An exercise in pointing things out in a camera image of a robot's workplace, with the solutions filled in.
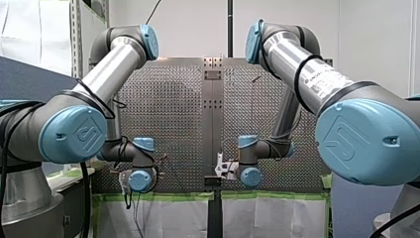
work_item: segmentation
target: white object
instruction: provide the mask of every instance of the white object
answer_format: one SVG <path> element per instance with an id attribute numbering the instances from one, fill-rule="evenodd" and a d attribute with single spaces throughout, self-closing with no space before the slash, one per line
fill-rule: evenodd
<path id="1" fill-rule="evenodd" d="M 69 1 L 0 0 L 0 56 L 71 75 Z"/>
<path id="2" fill-rule="evenodd" d="M 132 208 L 124 201 L 103 202 L 100 205 L 97 237 L 140 237 L 133 212 L 137 195 L 133 195 Z M 147 238 L 207 238 L 208 201 L 140 201 L 138 224 Z"/>
<path id="3" fill-rule="evenodd" d="M 237 180 L 236 170 L 239 162 L 223 162 L 223 153 L 217 153 L 217 166 L 214 169 L 216 175 L 227 180 Z"/>
<path id="4" fill-rule="evenodd" d="M 223 199 L 224 237 L 325 238 L 327 206 L 326 200 Z"/>

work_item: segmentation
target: metal stand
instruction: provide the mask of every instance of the metal stand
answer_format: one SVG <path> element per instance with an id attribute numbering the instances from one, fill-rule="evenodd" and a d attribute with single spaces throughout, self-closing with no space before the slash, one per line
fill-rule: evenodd
<path id="1" fill-rule="evenodd" d="M 41 167 L 7 176 L 3 227 L 7 238 L 62 238 L 64 206 Z"/>

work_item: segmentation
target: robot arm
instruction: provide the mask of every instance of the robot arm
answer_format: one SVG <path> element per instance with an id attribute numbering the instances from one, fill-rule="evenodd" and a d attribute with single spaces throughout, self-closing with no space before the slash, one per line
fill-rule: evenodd
<path id="1" fill-rule="evenodd" d="M 277 25 L 265 24 L 265 26 L 265 34 L 267 36 L 272 36 L 278 31 Z M 294 26 L 282 26 L 282 28 L 299 37 L 299 31 L 306 33 L 307 37 L 305 38 L 294 37 L 293 39 L 304 46 L 306 51 L 313 54 L 320 53 L 318 41 L 309 30 Z M 249 37 L 247 46 L 249 46 L 251 44 L 250 41 L 253 40 L 253 38 Z M 247 60 L 249 62 L 257 62 L 258 52 L 253 52 L 255 49 L 256 48 L 247 48 Z M 261 65 L 274 77 L 281 80 L 281 77 L 267 66 L 266 59 L 261 60 Z M 240 162 L 239 169 L 237 170 L 237 177 L 241 178 L 241 181 L 245 186 L 257 186 L 261 182 L 262 174 L 257 168 L 258 160 L 287 158 L 293 155 L 294 145 L 291 141 L 291 132 L 297 126 L 299 113 L 299 100 L 292 88 L 286 86 L 270 137 L 268 139 L 259 139 L 254 135 L 239 137 Z"/>
<path id="2" fill-rule="evenodd" d="M 418 180 L 420 104 L 374 82 L 351 81 L 310 53 L 317 44 L 307 29 L 259 21 L 249 31 L 247 61 L 281 78 L 317 116 L 320 156 L 337 175 L 376 185 Z"/>
<path id="3" fill-rule="evenodd" d="M 9 165 L 71 164 L 95 156 L 105 143 L 104 102 L 113 98 L 135 69 L 157 57 L 158 40 L 150 26 L 106 30 L 95 40 L 91 55 L 95 67 L 83 80 L 34 110 L 19 124 L 8 148 L 12 158 L 19 161 L 10 159 Z M 8 108 L 14 103 L 3 104 Z M 28 110 L 0 117 L 0 124 L 7 125 L 4 134 Z"/>

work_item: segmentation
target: metal frame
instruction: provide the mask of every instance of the metal frame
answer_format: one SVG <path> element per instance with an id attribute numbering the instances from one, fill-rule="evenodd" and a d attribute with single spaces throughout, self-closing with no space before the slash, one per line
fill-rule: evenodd
<path id="1" fill-rule="evenodd" d="M 70 2 L 71 76 L 83 77 L 80 0 Z"/>
<path id="2" fill-rule="evenodd" d="M 262 78 L 258 84 L 253 84 L 256 88 L 250 90 L 250 84 L 244 84 L 244 80 L 251 81 L 259 75 Z M 199 92 L 190 94 L 190 87 Z M 247 64 L 243 59 L 160 59 L 148 62 L 145 67 L 135 71 L 120 91 L 121 100 L 129 106 L 121 112 L 122 134 L 129 138 L 155 137 L 157 158 L 164 153 L 162 144 L 168 142 L 178 144 L 178 151 L 190 151 L 186 154 L 175 152 L 178 156 L 172 157 L 175 159 L 172 161 L 173 167 L 165 171 L 166 175 L 161 185 L 157 186 L 157 191 L 244 189 L 238 181 L 224 181 L 221 187 L 205 187 L 204 176 L 215 175 L 213 170 L 222 139 L 233 137 L 233 140 L 225 143 L 226 160 L 237 157 L 238 135 L 261 132 L 260 136 L 269 136 L 283 87 L 282 82 L 272 78 L 260 66 Z M 179 107 L 187 108 L 189 112 L 176 109 Z M 295 156 L 281 162 L 261 161 L 264 174 L 261 189 L 296 192 L 323 190 L 320 175 L 329 174 L 330 170 L 319 158 L 313 139 L 316 118 L 307 112 L 302 113 L 303 119 L 293 134 L 296 136 Z M 168 127 L 168 130 L 162 130 L 161 127 Z M 188 137 L 182 144 L 176 139 L 179 133 L 183 133 L 183 138 Z M 120 190 L 118 180 L 108 175 L 111 167 L 111 164 L 108 165 L 95 176 L 96 192 Z M 173 170 L 182 178 L 173 174 Z M 175 179 L 181 179 L 184 184 L 175 183 Z"/>

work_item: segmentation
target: gray joint housing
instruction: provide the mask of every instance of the gray joint housing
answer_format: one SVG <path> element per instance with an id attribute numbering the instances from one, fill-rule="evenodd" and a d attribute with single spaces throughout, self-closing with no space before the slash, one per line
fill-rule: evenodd
<path id="1" fill-rule="evenodd" d="M 272 37 L 278 32 L 290 32 L 301 41 L 301 43 L 298 44 L 303 45 L 302 47 L 308 52 L 315 55 L 319 55 L 321 53 L 319 43 L 316 39 L 315 34 L 305 27 L 264 23 L 262 29 L 262 44 L 264 44 L 265 41 L 267 41 L 270 37 Z M 264 69 L 267 69 L 262 59 L 262 52 L 263 51 L 260 51 L 260 65 Z"/>
<path id="2" fill-rule="evenodd" d="M 262 29 L 262 43 L 278 32 L 286 31 L 294 34 L 301 42 L 298 44 L 311 52 L 312 54 L 320 54 L 320 47 L 315 35 L 307 28 L 287 25 L 277 25 L 264 23 Z M 260 59 L 260 64 L 264 69 L 264 60 Z M 290 150 L 290 142 L 286 142 L 290 135 L 278 138 L 284 131 L 291 130 L 294 118 L 298 113 L 299 102 L 292 91 L 285 92 L 281 100 L 281 107 L 277 113 L 275 125 L 271 134 L 271 139 L 266 141 L 258 141 L 257 143 L 241 149 L 241 164 L 254 165 L 258 159 L 283 158 Z"/>
<path id="3" fill-rule="evenodd" d="M 67 95 L 57 95 L 53 97 L 46 105 L 35 110 L 19 124 L 12 135 L 9 151 L 22 161 L 44 162 L 46 159 L 41 155 L 38 144 L 44 125 L 55 115 L 55 113 L 75 105 L 87 105 L 87 103 Z M 16 113 L 11 122 L 8 123 L 6 133 L 9 132 L 10 127 L 13 125 L 13 121 L 21 118 L 27 111 L 28 109 L 25 109 Z M 10 166 L 24 163 L 12 159 L 9 159 L 9 161 Z"/>
<path id="4" fill-rule="evenodd" d="M 139 52 L 140 61 L 142 63 L 147 61 L 145 44 L 142 40 L 140 26 L 117 27 L 103 31 L 95 39 L 90 52 L 89 66 L 96 66 L 111 51 L 112 42 L 119 37 L 128 37 L 137 42 L 142 47 L 142 50 Z"/>
<path id="5" fill-rule="evenodd" d="M 142 170 L 147 172 L 148 168 L 152 170 L 154 162 L 150 152 L 135 147 L 130 141 L 127 142 L 125 149 L 124 147 L 121 140 L 107 141 L 100 153 L 107 162 L 128 162 L 132 163 L 133 168 L 144 168 Z"/>

